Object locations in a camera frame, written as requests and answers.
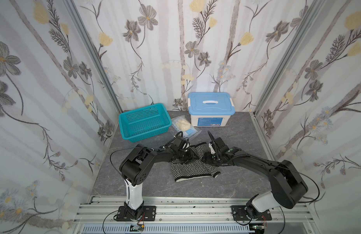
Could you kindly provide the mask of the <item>black white knitted scarf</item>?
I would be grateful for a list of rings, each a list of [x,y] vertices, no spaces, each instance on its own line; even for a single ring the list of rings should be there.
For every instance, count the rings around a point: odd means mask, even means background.
[[[206,164],[202,161],[206,153],[211,153],[209,144],[203,142],[190,146],[187,151],[190,156],[188,160],[173,160],[171,170],[175,182],[181,182],[194,178],[213,177],[221,174],[218,167]]]

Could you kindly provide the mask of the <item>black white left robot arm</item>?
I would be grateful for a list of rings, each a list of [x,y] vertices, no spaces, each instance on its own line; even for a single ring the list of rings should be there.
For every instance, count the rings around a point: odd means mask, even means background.
[[[138,144],[123,160],[119,167],[126,185],[124,214],[132,220],[139,220],[144,214],[142,184],[150,174],[153,165],[159,162],[192,162],[196,154],[190,149],[190,143],[178,136],[158,149]]]

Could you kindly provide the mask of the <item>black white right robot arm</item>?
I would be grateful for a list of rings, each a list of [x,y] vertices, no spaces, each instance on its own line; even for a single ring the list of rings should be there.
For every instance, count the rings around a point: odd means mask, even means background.
[[[269,191],[252,197],[246,203],[248,219],[258,219],[269,209],[276,207],[292,209],[309,190],[299,172],[288,160],[265,160],[238,147],[230,148],[221,138],[212,140],[210,148],[211,152],[202,157],[203,162],[217,167],[243,167],[269,181]]]

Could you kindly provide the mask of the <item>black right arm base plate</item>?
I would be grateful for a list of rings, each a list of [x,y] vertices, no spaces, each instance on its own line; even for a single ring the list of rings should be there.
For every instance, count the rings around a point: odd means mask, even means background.
[[[234,221],[271,221],[273,220],[271,212],[266,210],[259,213],[251,206],[234,205],[231,206],[231,212]]]

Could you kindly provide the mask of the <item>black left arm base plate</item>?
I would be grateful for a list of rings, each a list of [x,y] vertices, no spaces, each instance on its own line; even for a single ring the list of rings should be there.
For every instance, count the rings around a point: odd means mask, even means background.
[[[117,214],[114,215],[115,221],[155,221],[156,206],[140,206],[133,210],[128,206],[120,206]]]

